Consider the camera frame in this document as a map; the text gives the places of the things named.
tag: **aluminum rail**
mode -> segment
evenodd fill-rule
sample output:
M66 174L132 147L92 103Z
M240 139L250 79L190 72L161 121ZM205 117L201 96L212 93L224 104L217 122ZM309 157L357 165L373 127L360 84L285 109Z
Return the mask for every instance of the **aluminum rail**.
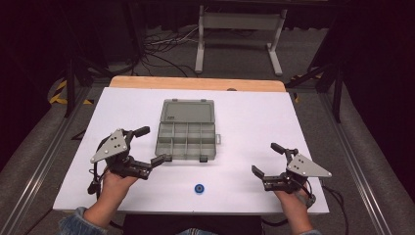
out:
M375 199L375 195L364 176L363 170L361 169L359 162L357 161L356 155L351 149L351 146L347 140L345 132L343 131L342 126L336 122L332 114L332 104L327 94L319 94L321 103L323 104L324 110L329 117L330 122L332 123L340 142L342 143L343 149L346 153L346 163L348 169L351 172L351 175L356 183L357 189L360 193L360 196L363 200L364 205L366 206L367 211L369 212L372 223L376 228L378 234L392 234L388 226L388 223L385 220L384 215L378 205L378 202Z
M59 129L54 136L51 144L49 145L46 153L44 154L42 160L39 163L34 174L27 181L24 191L16 203L12 213L4 224L0 234L1 235L13 235L17 232L19 226L22 223L22 220L25 214L28 211L31 203L36 197L37 192L39 191L40 186L43 183L43 180L46 177L57 153L62 145L65 134L67 133L68 128L70 127L72 121L74 120L76 113L79 111L83 101L88 95L90 88L81 87L79 88L79 93L76 97L75 107L69 117L64 118L59 126Z

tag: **white table surface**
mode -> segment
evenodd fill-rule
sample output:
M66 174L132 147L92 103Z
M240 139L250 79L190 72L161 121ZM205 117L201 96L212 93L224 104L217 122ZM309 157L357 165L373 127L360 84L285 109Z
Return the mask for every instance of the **white table surface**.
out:
M202 90L105 88L83 140L54 204L54 210L72 211L90 207L88 195L93 168L89 162L98 145L117 128L134 130L148 125L151 132L131 142L130 155L149 163L155 157L164 99L209 99L214 101L216 133L221 144L214 161L173 160L153 169L148 180L135 183L121 212L159 214L270 214L282 212L272 192L251 171L256 165L265 175L285 171L286 158L270 148L275 142L299 149L309 157L289 93ZM98 163L102 172L106 163ZM317 201L310 213L329 212L318 178L309 178ZM205 192L196 194L195 185Z

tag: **table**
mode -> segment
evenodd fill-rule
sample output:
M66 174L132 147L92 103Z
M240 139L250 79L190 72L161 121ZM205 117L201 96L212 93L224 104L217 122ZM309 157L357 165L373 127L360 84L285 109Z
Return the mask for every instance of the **table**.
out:
M258 92L261 87L267 92ZM239 91L225 91L228 88ZM251 166L256 165L267 175L285 171L286 159L269 148L271 142L298 148L310 156L290 95L284 90L284 85L274 80L115 77L98 102L54 209L72 211L96 201L95 196L86 193L92 180L89 160L101 140L116 128L150 126L151 133L131 142L130 155L145 163L154 158L162 102L179 98L214 100L216 133L222 140L215 160L203 164L174 160L158 166L148 180L131 187L118 210L145 214L281 212L275 195L263 190ZM102 171L105 163L98 167ZM194 191L199 183L205 186L203 194ZM310 178L310 183L317 202L309 212L328 212L319 180Z

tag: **sleeve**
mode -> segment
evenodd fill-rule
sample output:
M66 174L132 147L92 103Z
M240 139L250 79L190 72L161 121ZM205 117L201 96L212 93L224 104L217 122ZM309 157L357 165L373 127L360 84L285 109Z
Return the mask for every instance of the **sleeve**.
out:
M83 218L86 208L78 208L69 217L59 222L59 235L105 235L107 230L98 227Z
M322 235L322 234L320 233L320 231L313 229L311 231L301 233L300 235Z
M176 235L217 235L215 233L211 233L205 230L200 230L198 228L189 228L181 233L178 233Z

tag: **forearm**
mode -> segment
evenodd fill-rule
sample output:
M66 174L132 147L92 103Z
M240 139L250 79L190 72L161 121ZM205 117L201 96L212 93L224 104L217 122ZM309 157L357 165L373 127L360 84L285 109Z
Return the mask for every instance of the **forearm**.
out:
M288 218L292 234L299 235L313 229L308 216L301 216L298 218Z
M60 235L104 235L107 230L87 221L83 216L86 208L78 208L59 222Z
M106 228L113 219L120 204L121 202L114 201L112 198L103 194L91 208L86 210L83 217L96 226Z

